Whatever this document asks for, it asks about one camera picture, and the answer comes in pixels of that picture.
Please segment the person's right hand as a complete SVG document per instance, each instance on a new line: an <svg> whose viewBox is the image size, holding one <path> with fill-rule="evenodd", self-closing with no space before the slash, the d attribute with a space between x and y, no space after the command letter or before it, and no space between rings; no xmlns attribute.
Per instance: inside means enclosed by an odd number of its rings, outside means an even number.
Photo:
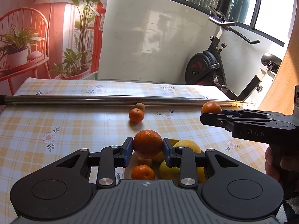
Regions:
<svg viewBox="0 0 299 224"><path fill-rule="evenodd" d="M266 174L287 192L298 193L298 149L269 145L265 152Z"/></svg>

